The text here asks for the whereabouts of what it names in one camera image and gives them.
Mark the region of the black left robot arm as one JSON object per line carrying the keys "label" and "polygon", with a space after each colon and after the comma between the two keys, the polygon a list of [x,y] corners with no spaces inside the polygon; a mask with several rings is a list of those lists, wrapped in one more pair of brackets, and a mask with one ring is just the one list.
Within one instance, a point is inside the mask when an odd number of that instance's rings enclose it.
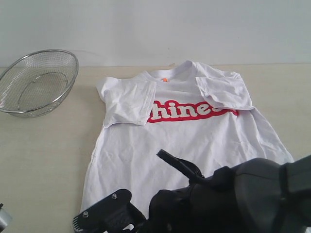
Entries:
{"label": "black left robot arm", "polygon": [[12,217],[4,210],[3,203],[0,204],[0,232],[7,228]]}

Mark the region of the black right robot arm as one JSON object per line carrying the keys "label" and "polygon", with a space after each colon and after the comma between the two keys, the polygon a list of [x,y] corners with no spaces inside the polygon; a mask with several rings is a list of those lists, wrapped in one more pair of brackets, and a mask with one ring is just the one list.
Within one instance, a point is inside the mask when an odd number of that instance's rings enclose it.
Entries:
{"label": "black right robot arm", "polygon": [[311,225],[311,159],[255,158],[199,170],[187,187],[153,196],[142,233],[304,233]]}

